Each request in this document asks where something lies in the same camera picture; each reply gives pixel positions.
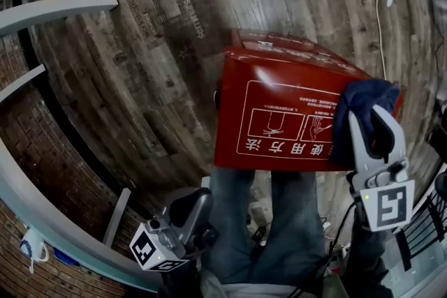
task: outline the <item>electrical cord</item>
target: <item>electrical cord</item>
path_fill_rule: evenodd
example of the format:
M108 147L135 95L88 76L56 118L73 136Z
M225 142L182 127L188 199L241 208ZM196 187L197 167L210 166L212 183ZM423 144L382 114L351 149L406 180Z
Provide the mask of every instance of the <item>electrical cord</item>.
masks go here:
M344 227L344 224L346 223L346 220L347 220L347 218L348 218L348 215L349 215L349 213L351 212L352 208L355 207L355 205L356 205L356 203L353 202L353 203L349 206L349 208L346 210L346 213L344 214L342 223L340 224L340 226L339 226L339 228L338 228L337 235L335 236L335 240L334 240L333 242L331 242L330 249L329 249L329 254L326 256L326 258L324 258L324 262L323 262L322 264L320 264L320 265L317 265L316 268L311 272L311 274L309 275L309 280L310 280L310 278L311 278L314 274L316 274L316 273L319 271L319 269L320 269L321 267L328 266L330 260L332 259L332 254L334 253L335 245L337 244L337 241L338 241L338 239L339 239L339 237L340 237L340 234L341 234L341 232L342 232L342 229L343 229L343 227ZM304 286L304 287L301 289L301 291L299 291L299 293L298 293L297 295L295 295L295 293L297 292L297 290L298 290L299 288L298 288L298 287L295 288L294 291L293 291L292 293L290 293L289 296L287 296L287 298L298 298L300 295L302 295L302 293L304 292L304 289L305 289L305 288L306 288L306 286Z
M444 46L444 35L442 34L441 28L439 27L438 22L436 21L436 17L434 16L434 6L433 6L433 0L428 0L428 10L430 12L430 17L433 19L434 27L436 28L438 34L441 36L441 42L436 46L436 49L434 50L434 58L436 60L436 70L437 70L437 90L435 95L437 94L439 87L441 86L441 72L439 70L439 58L438 58L438 52L441 49L441 47Z

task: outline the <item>cardboard box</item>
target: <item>cardboard box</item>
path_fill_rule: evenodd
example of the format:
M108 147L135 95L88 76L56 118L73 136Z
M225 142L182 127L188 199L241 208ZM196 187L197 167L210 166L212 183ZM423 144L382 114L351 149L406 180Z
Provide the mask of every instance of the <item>cardboard box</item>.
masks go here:
M234 31L221 83L215 164L252 170L332 171L340 94L368 74L313 42Z

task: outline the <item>brick wall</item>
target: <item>brick wall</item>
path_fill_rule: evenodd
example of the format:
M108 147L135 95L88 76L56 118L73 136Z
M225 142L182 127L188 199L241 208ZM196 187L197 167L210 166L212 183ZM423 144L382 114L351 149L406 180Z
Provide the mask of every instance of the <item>brick wall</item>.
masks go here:
M10 0L0 0L7 8ZM28 71L16 34L0 39L0 89ZM32 84L0 104L0 138L41 193L69 219L102 240L117 196L74 150ZM126 210L115 246L130 242L141 218Z
M14 297L115 298L122 297L125 287L99 276L84 267L71 267L54 257L34 265L29 273L29 259L19 250L26 232L24 225L0 200L0 287Z
M0 10L9 4L10 0L0 0ZM27 71L17 35L0 38L0 90ZM0 138L46 198L75 224L102 240L118 197L74 150L32 84L0 104ZM2 202L0 207L0 286L5 290L36 297L122 295L120 285L84 269L69 269L53 257L50 265L37 268L30 276L29 262L16 249L23 225ZM126 209L112 248L132 258L129 243L141 220Z

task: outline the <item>white cup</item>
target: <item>white cup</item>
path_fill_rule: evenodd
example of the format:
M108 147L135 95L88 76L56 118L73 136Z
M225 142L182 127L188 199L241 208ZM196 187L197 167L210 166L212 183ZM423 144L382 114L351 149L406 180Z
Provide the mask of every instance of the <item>white cup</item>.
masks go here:
M47 262L50 258L42 235L33 228L30 228L23 236L20 242L20 250L31 260L31 266L29 267L31 273L34 273L34 262Z

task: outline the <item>person's leg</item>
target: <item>person's leg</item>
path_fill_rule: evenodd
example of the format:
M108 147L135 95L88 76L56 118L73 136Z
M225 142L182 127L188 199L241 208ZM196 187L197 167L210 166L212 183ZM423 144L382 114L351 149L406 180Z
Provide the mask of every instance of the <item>person's leg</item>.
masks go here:
M248 283L252 246L247 229L250 187L254 171L216 167L210 189L214 204L210 223L219 233L214 247L202 257L204 268L221 284Z
M272 172L273 222L252 283L300 286L325 257L313 172Z

